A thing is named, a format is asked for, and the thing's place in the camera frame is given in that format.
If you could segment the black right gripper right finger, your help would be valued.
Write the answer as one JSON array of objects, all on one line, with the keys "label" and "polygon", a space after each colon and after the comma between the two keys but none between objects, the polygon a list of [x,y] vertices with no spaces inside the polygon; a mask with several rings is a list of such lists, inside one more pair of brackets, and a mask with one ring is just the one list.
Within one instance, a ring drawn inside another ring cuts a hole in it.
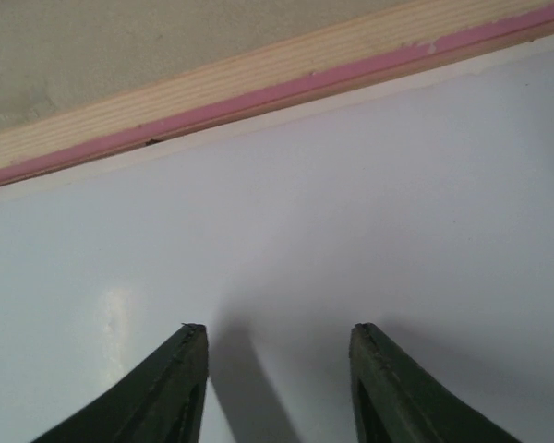
[{"label": "black right gripper right finger", "polygon": [[448,391],[372,323],[349,345],[355,429],[360,442],[515,442]]}]

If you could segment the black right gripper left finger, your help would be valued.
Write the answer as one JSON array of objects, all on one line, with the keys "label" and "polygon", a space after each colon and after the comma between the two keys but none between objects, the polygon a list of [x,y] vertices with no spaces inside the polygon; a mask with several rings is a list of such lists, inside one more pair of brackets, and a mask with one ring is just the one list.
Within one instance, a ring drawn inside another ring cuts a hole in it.
[{"label": "black right gripper left finger", "polygon": [[37,442],[197,442],[207,379],[206,327],[185,324],[103,395]]}]

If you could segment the pink wooden picture frame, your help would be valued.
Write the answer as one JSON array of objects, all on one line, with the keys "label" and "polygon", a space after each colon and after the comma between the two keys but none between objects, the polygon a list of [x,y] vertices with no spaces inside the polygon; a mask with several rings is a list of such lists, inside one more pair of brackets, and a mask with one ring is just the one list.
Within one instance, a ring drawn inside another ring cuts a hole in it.
[{"label": "pink wooden picture frame", "polygon": [[0,133],[0,186],[554,34],[554,1],[412,1]]}]

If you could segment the sunset landscape photo print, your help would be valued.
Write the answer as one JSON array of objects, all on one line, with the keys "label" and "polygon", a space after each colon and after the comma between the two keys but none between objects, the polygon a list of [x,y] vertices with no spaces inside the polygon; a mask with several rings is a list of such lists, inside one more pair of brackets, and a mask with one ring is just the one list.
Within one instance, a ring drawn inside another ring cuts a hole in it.
[{"label": "sunset landscape photo print", "polygon": [[372,322],[554,442],[554,36],[0,188],[0,442],[206,326],[204,442],[353,442]]}]

